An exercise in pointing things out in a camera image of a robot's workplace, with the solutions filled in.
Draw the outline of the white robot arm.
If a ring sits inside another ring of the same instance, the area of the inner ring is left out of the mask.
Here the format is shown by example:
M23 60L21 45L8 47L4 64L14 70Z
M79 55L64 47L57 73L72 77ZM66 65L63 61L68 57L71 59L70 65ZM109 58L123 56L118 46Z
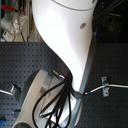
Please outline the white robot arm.
M51 76L40 69L19 94L21 109L13 128L73 128L79 119L95 37L97 0L32 0L37 30L68 73Z

